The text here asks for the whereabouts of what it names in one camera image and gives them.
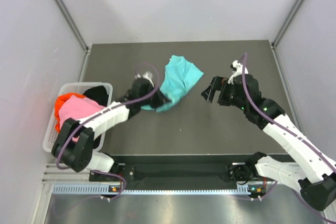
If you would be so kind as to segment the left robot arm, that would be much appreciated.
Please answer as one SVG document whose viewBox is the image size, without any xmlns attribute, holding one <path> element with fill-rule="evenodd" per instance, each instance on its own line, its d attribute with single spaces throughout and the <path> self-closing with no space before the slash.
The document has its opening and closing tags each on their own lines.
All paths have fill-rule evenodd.
<svg viewBox="0 0 336 224">
<path fill-rule="evenodd" d="M 51 149 L 57 168 L 72 169 L 77 173 L 87 169 L 101 173 L 107 180 L 116 179 L 119 174 L 117 164 L 111 156 L 94 150 L 94 140 L 137 115 L 142 106 L 157 109 L 169 102 L 171 100 L 153 84 L 147 73 L 137 76 L 125 95 L 109 106 L 82 119 L 65 120 Z"/>
</svg>

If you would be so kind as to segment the teal t shirt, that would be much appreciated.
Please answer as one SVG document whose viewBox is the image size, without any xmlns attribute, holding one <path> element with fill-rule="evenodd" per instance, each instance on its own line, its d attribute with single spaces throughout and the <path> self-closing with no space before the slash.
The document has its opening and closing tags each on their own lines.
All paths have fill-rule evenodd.
<svg viewBox="0 0 336 224">
<path fill-rule="evenodd" d="M 193 63 L 187 61 L 183 56 L 172 55 L 165 66 L 165 76 L 160 91 L 171 102 L 168 102 L 157 109 L 150 105 L 141 107 L 143 110 L 164 112 L 177 105 L 203 76 L 203 72 Z"/>
</svg>

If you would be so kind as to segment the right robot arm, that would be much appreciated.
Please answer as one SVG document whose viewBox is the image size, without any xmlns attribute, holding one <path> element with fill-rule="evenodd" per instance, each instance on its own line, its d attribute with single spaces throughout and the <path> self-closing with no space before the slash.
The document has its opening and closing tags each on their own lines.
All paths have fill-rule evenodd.
<svg viewBox="0 0 336 224">
<path fill-rule="evenodd" d="M 257 152 L 245 161 L 246 180 L 276 180 L 298 192 L 317 211 L 324 211 L 335 201 L 335 162 L 306 139 L 282 107 L 262 96 L 252 75 L 239 75 L 232 80 L 215 76 L 201 95 L 211 103 L 215 92 L 219 92 L 219 105 L 241 109 L 249 122 L 275 140 L 295 161 L 288 165 Z"/>
</svg>

